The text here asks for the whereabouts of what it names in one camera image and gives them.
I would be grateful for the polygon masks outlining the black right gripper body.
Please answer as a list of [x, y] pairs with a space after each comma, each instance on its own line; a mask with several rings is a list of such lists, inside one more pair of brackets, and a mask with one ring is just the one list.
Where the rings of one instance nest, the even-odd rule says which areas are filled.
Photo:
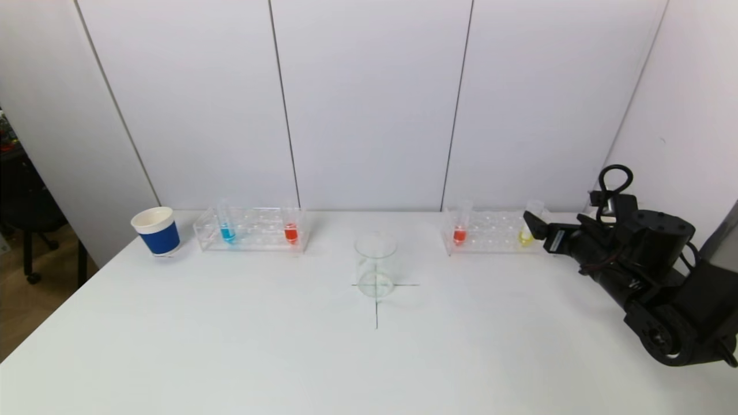
[[548, 224], [546, 252], [574, 258], [580, 275], [592, 275], [612, 263], [612, 251], [586, 228], [575, 224]]

